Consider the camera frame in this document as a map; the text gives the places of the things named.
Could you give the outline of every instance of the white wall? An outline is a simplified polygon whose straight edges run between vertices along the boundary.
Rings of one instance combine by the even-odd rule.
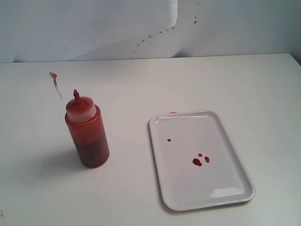
[[[175,29],[162,33],[139,20],[124,25],[129,0],[114,1],[0,1],[0,62],[284,52],[301,62],[301,0],[179,0]]]

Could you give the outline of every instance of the ketchup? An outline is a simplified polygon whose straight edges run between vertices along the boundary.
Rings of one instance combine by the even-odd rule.
[[[76,89],[73,95],[66,106],[65,121],[82,164],[100,167],[110,155],[100,109],[91,98],[80,97]]]

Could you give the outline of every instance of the bottle cap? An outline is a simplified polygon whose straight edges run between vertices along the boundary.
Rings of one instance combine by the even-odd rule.
[[[84,122],[96,114],[94,102],[89,97],[80,97],[78,91],[73,91],[74,99],[66,105],[68,118],[73,122]]]

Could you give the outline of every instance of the white tray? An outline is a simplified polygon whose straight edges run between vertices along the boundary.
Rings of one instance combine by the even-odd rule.
[[[216,114],[160,115],[149,125],[162,198],[169,208],[191,210],[254,197],[255,187]],[[193,163],[195,158],[202,166]]]

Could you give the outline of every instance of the red droplet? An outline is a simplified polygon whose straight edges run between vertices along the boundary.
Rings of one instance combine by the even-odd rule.
[[[206,162],[210,162],[209,157],[205,156],[204,159],[205,159]]]
[[[202,166],[202,163],[200,162],[199,159],[193,159],[192,163],[195,164],[196,166]]]

